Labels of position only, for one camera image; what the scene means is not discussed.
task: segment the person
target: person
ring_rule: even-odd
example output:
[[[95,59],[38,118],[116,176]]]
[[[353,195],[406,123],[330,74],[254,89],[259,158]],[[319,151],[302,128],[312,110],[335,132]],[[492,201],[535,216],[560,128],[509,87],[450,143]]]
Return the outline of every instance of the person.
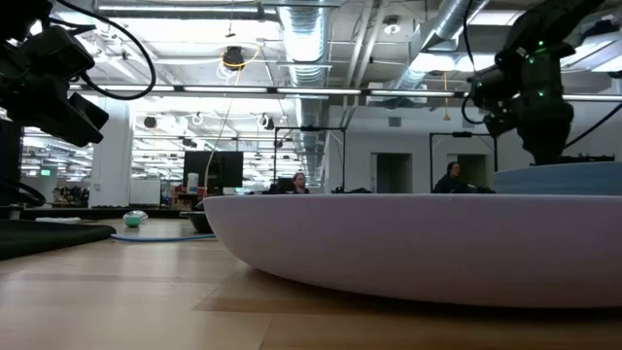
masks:
[[[294,175],[294,194],[309,194],[309,189],[306,187],[306,177],[303,173]]]
[[[434,186],[433,193],[470,193],[467,184],[460,181],[460,165],[452,161],[447,164],[447,173]]]

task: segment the man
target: man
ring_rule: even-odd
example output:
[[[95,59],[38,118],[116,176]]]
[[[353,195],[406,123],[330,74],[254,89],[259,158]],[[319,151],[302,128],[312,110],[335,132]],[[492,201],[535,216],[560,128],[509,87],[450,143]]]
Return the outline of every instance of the man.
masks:
[[[447,173],[443,176],[436,186],[433,193],[472,193],[468,185],[460,181],[460,165],[452,161],[447,164]]]

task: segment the doorway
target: doorway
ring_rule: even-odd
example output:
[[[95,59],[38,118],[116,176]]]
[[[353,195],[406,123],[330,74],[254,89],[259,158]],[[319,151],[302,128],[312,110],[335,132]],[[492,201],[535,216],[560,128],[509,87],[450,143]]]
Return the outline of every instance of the doorway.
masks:
[[[457,155],[460,164],[460,179],[475,186],[490,186],[488,164],[485,155]]]
[[[412,193],[412,155],[372,154],[373,193]]]

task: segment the wooden table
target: wooden table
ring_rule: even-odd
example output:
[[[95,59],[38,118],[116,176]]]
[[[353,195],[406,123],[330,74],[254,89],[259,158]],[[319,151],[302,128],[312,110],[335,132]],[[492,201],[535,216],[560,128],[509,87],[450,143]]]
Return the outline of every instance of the wooden table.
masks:
[[[123,234],[193,234],[184,220],[103,223]],[[217,240],[108,240],[0,262],[0,341],[48,350],[613,350],[622,348],[622,311],[362,297],[254,270]]]

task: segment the black mat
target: black mat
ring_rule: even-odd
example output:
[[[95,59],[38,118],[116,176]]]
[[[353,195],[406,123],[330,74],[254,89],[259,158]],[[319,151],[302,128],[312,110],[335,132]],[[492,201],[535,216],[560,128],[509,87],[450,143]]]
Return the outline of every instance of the black mat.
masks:
[[[107,239],[114,228],[0,221],[0,261]]]

